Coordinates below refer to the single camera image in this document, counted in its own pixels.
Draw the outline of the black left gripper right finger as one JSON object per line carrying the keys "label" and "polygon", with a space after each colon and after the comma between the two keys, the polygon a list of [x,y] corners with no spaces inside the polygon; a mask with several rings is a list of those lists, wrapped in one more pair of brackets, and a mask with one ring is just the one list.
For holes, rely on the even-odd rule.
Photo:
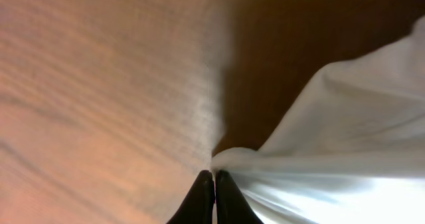
{"label": "black left gripper right finger", "polygon": [[215,185],[218,224],[263,224],[227,171],[216,173]]}

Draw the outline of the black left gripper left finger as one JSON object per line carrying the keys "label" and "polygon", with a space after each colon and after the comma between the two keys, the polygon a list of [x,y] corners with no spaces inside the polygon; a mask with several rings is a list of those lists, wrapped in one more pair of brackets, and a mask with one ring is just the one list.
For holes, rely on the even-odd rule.
{"label": "black left gripper left finger", "polygon": [[213,175],[202,170],[167,224],[212,224],[215,192]]}

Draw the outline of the white t-shirt with green print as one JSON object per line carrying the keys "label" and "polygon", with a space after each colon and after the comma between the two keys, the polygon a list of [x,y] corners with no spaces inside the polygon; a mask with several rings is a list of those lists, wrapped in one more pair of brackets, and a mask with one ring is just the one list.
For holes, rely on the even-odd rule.
{"label": "white t-shirt with green print", "polygon": [[326,65],[259,150],[217,154],[265,223],[424,222],[424,20]]}

